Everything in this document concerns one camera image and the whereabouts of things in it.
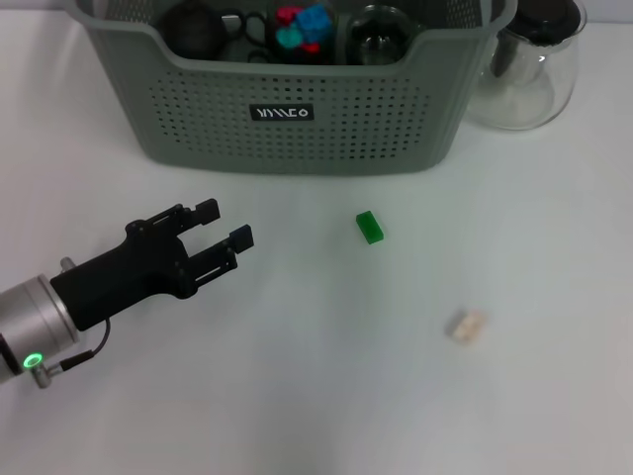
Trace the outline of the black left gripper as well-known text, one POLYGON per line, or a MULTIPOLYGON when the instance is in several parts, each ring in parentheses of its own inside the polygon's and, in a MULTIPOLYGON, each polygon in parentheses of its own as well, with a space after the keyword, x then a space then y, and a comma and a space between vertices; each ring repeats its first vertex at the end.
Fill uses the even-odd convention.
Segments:
POLYGON ((136 303, 158 294, 178 299, 237 268, 236 256, 254 246, 250 225, 189 259, 179 235, 221 217, 209 199, 193 209, 182 204, 126 227, 117 247, 50 280, 71 320, 86 331, 136 303))

